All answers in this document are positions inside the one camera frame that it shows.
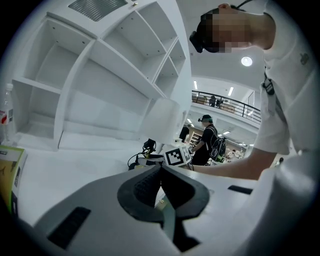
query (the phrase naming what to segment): plastic bottle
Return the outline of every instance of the plastic bottle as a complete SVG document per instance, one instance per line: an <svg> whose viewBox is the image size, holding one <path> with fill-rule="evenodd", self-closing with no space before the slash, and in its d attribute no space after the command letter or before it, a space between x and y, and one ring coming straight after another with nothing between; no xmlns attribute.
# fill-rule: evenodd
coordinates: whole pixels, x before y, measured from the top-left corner
<svg viewBox="0 0 320 256"><path fill-rule="evenodd" d="M11 97L11 91L13 88L14 86L12 83L6 84L4 97L0 106L0 122L4 137L2 144L7 146L11 146L13 144L14 135L14 108Z"/></svg>

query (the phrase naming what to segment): balcony railing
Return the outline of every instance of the balcony railing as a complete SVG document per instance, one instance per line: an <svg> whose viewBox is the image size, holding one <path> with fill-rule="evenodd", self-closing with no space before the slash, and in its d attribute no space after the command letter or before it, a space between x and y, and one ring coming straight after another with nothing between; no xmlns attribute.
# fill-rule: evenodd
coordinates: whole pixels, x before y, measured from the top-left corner
<svg viewBox="0 0 320 256"><path fill-rule="evenodd" d="M261 123L261 115L259 109L232 98L193 90L192 102L227 111L231 114L243 117L259 125Z"/></svg>

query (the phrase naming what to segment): ceiling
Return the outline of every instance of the ceiling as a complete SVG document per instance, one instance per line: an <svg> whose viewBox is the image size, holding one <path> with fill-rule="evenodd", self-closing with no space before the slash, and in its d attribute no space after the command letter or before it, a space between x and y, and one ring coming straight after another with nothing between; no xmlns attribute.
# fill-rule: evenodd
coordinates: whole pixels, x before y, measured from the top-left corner
<svg viewBox="0 0 320 256"><path fill-rule="evenodd" d="M196 76L193 76L192 79L196 81L198 85L198 90L193 88L195 91L221 95L237 101L242 101L245 96L253 92L253 90L247 87L228 81ZM231 96L228 96L231 87L233 87L233 91Z"/></svg>
<svg viewBox="0 0 320 256"><path fill-rule="evenodd" d="M223 0L176 0L183 19L186 35L189 38L192 31L197 30L200 16L209 10L218 7ZM243 0L229 1L230 4L239 5ZM266 0L254 0L247 3L243 9L252 13L263 13ZM196 52L188 41L191 72L194 77L203 77L223 80L259 91L261 81L264 79L263 51L257 47L249 49L235 49L232 53ZM251 66L241 64L241 58L252 58Z"/></svg>
<svg viewBox="0 0 320 256"><path fill-rule="evenodd" d="M198 118L201 117L201 114L193 111L189 111L188 119L191 120L192 124L196 129L204 130L204 127L201 126L201 122L198 122ZM213 124L217 129L219 134L223 134L224 132L230 132L224 135L227 139L234 141L236 143L245 143L246 145L254 144L257 134L248 131L240 126L237 126L233 123L226 122L221 119L217 119L216 122Z"/></svg>

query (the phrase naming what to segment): white shelving unit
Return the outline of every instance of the white shelving unit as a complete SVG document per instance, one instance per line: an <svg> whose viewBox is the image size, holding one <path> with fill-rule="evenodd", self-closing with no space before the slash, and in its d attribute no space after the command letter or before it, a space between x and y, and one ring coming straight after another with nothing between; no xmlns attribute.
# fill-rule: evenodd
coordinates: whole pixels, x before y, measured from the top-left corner
<svg viewBox="0 0 320 256"><path fill-rule="evenodd" d="M177 34L158 2L144 7L139 10L139 13L157 34L165 49L168 51L177 39Z"/></svg>
<svg viewBox="0 0 320 256"><path fill-rule="evenodd" d="M175 87L177 79L178 72L172 60L167 57L156 77L155 85L160 88L166 97L169 98Z"/></svg>
<svg viewBox="0 0 320 256"><path fill-rule="evenodd" d="M197 145L197 141L199 140L199 137L202 137L202 135L193 132L192 136L190 138L189 144L191 144L193 146L196 146Z"/></svg>
<svg viewBox="0 0 320 256"><path fill-rule="evenodd" d="M46 18L26 43L12 79L17 116L15 142L22 147L58 149L58 102L67 77L92 39L63 22Z"/></svg>
<svg viewBox="0 0 320 256"><path fill-rule="evenodd" d="M180 71L186 61L186 56L178 39L176 40L169 55L173 62L173 65L176 68L176 71L178 72L178 74L180 74Z"/></svg>
<svg viewBox="0 0 320 256"><path fill-rule="evenodd" d="M151 100L171 96L186 59L162 7L147 2L97 23L67 5L48 13L12 77L18 146L57 151L64 130L134 138Z"/></svg>
<svg viewBox="0 0 320 256"><path fill-rule="evenodd" d="M104 41L151 82L166 55L159 38L137 11L127 16Z"/></svg>

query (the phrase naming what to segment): man wearing headset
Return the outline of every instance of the man wearing headset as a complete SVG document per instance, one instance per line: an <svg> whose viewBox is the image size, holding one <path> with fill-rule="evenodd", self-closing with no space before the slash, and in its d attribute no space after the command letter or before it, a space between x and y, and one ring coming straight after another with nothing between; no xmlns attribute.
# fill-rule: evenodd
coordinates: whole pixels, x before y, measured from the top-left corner
<svg viewBox="0 0 320 256"><path fill-rule="evenodd" d="M209 158L209 152L212 150L212 146L218 139L218 132L213 125L212 117L208 114L202 116L202 119L198 120L201 125L205 127L200 142L191 150L191 153L195 152L192 158L192 164L198 166L204 166Z"/></svg>
<svg viewBox="0 0 320 256"><path fill-rule="evenodd" d="M269 1L263 14L223 3L201 16L190 41L201 53L231 52L259 47L264 53L265 80L261 84L261 125L250 156L219 166L190 166L217 176L257 180L276 154L319 149L319 66L295 22Z"/></svg>

